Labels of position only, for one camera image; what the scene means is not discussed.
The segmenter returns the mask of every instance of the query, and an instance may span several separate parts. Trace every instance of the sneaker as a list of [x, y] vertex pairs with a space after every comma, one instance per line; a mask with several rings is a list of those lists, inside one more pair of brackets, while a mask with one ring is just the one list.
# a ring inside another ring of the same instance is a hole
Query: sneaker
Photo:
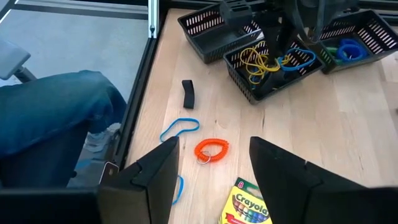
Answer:
[[112, 124], [105, 131], [98, 134], [88, 133], [84, 149], [90, 152], [101, 152], [108, 145], [111, 136], [120, 128], [120, 124]]

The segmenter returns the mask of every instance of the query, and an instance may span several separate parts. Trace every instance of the black plastic basket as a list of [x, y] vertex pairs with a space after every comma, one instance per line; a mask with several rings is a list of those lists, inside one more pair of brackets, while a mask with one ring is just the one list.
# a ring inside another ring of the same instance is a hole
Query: black plastic basket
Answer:
[[[242, 47], [224, 55], [224, 60], [226, 61], [226, 65], [227, 65], [228, 73], [229, 73], [230, 77], [234, 80], [234, 82], [237, 84], [237, 86], [239, 87], [241, 92], [245, 95], [245, 97], [249, 100], [249, 102], [251, 104], [256, 104], [256, 103], [260, 102], [261, 100], [283, 90], [284, 88], [290, 86], [291, 84], [293, 84], [295, 82], [302, 80], [303, 78], [309, 76], [313, 72], [316, 72], [317, 70], [319, 70], [323, 67], [322, 61], [319, 60], [319, 58], [317, 57], [315, 59], [315, 61], [313, 63], [311, 63], [310, 65], [307, 65], [307, 66], [305, 66], [297, 71], [294, 71], [294, 72], [286, 72], [285, 73], [286, 75], [289, 75], [289, 77], [293, 77], [293, 79], [290, 82], [288, 82], [282, 86], [278, 86], [276, 90], [272, 90], [272, 91], [268, 92], [267, 94], [257, 95], [255, 93], [255, 91], [252, 90], [252, 85], [248, 81], [249, 74], [245, 69], [246, 66], [245, 66], [245, 64], [242, 63], [239, 56], [240, 56], [241, 52], [248, 47], [254, 47], [254, 48], [257, 47], [256, 50], [260, 54], [267, 54], [268, 53], [267, 45], [266, 44], [258, 44], [263, 40], [264, 39], [255, 40], [255, 41], [251, 42], [250, 44], [242, 46]], [[290, 45], [290, 49], [292, 49], [292, 48], [300, 48], [303, 50], [308, 50], [308, 48], [302, 43], [302, 41], [298, 40], [298, 39], [295, 39], [293, 41], [293, 43]], [[299, 52], [296, 50], [293, 51], [289, 55], [291, 56], [290, 62], [285, 66], [297, 66], [297, 65], [303, 64], [303, 63], [311, 60], [310, 56], [308, 56], [307, 54], [305, 54], [303, 52]], [[245, 53], [243, 55], [242, 59], [246, 61], [246, 59], [248, 57], [249, 57], [249, 53], [247, 53], [247, 54]]]
[[208, 6], [178, 19], [187, 40], [205, 63], [255, 40], [261, 33], [255, 22], [239, 30], [230, 29], [220, 16], [220, 4]]
[[[326, 50], [327, 46], [338, 45], [342, 38], [354, 39], [368, 51], [368, 56], [362, 60], [338, 64], [335, 58]], [[309, 45], [325, 67], [322, 72], [329, 74], [338, 70], [375, 62], [398, 49], [398, 36], [394, 30], [372, 10], [343, 15], [333, 20], [323, 28], [319, 43]]]

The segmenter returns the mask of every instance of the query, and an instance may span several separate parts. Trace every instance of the gray chair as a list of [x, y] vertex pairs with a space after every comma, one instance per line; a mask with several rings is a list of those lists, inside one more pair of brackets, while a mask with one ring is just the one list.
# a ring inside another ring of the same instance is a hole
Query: gray chair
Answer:
[[[36, 80], [23, 66], [29, 57], [24, 49], [0, 39], [0, 79], [7, 80], [15, 75], [22, 83]], [[52, 139], [0, 160], [2, 186], [66, 187], [74, 173], [88, 126], [87, 122], [82, 122]]]

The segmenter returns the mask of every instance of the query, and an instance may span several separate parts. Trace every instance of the black metal frame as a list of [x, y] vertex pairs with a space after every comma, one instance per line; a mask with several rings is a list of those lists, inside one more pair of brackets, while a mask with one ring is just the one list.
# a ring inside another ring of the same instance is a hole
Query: black metal frame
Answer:
[[[156, 55], [157, 45], [161, 38], [161, 32], [165, 24], [167, 13], [171, 8], [179, 9], [201, 9], [212, 4], [216, 4], [221, 0], [171, 0], [161, 1], [160, 6], [160, 22], [159, 22], [159, 36], [157, 39], [148, 39], [144, 54], [142, 55], [141, 64], [137, 73], [136, 81], [132, 88], [130, 95], [128, 109], [124, 115], [124, 120], [121, 128], [120, 138], [116, 143], [116, 153], [114, 156], [115, 163], [123, 169], [126, 165], [126, 160], [130, 150], [131, 141], [135, 132], [137, 120], [139, 117], [142, 100], [145, 94], [147, 81], [149, 79], [150, 71], [152, 69], [152, 62]], [[383, 10], [386, 7], [390, 11], [398, 11], [398, 2], [394, 1], [370, 1], [360, 0], [359, 5], [363, 8], [371, 8], [375, 10]], [[398, 26], [398, 14], [381, 14], [382, 17], [392, 26]]]

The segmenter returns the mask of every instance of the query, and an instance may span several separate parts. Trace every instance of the crayola crayon box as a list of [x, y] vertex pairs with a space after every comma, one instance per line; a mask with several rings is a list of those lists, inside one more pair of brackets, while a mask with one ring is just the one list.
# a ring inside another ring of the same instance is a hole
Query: crayola crayon box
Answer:
[[272, 224], [263, 199], [249, 189], [259, 187], [238, 177], [224, 206], [218, 224]]

